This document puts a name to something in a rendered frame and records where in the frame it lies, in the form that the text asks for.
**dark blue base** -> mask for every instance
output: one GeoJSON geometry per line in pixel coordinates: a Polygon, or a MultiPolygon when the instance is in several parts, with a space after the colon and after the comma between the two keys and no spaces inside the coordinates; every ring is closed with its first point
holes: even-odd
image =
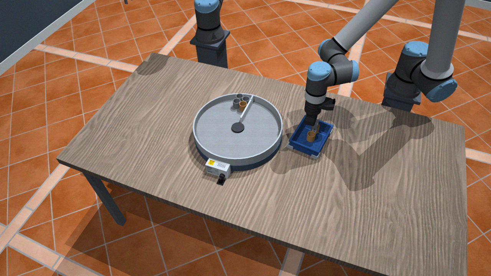
{"type": "Polygon", "coordinates": [[[311,126],[305,124],[305,115],[297,129],[293,132],[289,144],[293,149],[303,152],[307,155],[318,156],[331,134],[334,126],[319,120],[319,132],[315,135],[313,142],[307,141],[307,132],[311,130],[311,126]]]}
{"type": "MultiPolygon", "coordinates": [[[[280,142],[278,144],[278,147],[276,147],[276,149],[268,157],[266,157],[265,159],[263,159],[261,161],[258,161],[256,163],[250,164],[250,165],[243,165],[243,166],[232,166],[232,165],[230,165],[230,170],[231,171],[244,171],[244,170],[250,170],[250,169],[254,169],[254,168],[260,167],[260,166],[266,164],[269,160],[271,160],[276,155],[276,153],[278,152],[280,146],[281,146],[281,140],[280,140],[280,142]]],[[[208,157],[206,157],[198,149],[198,147],[196,147],[196,149],[198,150],[199,155],[201,155],[201,157],[203,157],[203,159],[205,161],[207,161],[208,160],[208,157]]]]}

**blue box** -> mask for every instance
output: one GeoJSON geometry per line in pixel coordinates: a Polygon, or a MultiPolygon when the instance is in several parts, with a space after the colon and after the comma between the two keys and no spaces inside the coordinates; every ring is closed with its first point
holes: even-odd
{"type": "Polygon", "coordinates": [[[309,142],[307,141],[307,132],[309,132],[312,127],[304,123],[305,117],[306,115],[303,116],[299,126],[295,129],[295,132],[293,132],[287,147],[317,159],[334,126],[319,120],[319,132],[315,135],[315,140],[309,142]]]}

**black center disc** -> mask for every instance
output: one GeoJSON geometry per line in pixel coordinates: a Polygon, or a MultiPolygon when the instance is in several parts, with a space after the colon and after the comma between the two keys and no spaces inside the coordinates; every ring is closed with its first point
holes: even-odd
{"type": "Polygon", "coordinates": [[[244,125],[242,123],[234,123],[232,125],[232,131],[235,133],[240,133],[244,130],[244,125]]]}

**wooden tabletop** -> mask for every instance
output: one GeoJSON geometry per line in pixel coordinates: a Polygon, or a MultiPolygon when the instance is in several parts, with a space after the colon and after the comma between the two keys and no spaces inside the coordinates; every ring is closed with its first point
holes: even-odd
{"type": "Polygon", "coordinates": [[[372,275],[466,276],[463,126],[328,93],[318,160],[286,147],[304,88],[152,53],[58,155],[68,167],[263,239],[372,275]],[[283,119],[265,165],[223,186],[192,123],[208,101],[254,94],[283,119]]]}

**round gray tray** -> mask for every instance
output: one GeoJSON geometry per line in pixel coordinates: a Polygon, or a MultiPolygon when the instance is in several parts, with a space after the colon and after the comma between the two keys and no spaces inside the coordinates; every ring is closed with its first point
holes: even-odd
{"type": "Polygon", "coordinates": [[[201,156],[228,163],[235,170],[251,169],[269,160],[281,144],[283,121],[267,100],[255,96],[243,120],[244,130],[232,131],[242,112],[233,108],[236,94],[223,95],[205,104],[194,118],[194,142],[201,156]]]}

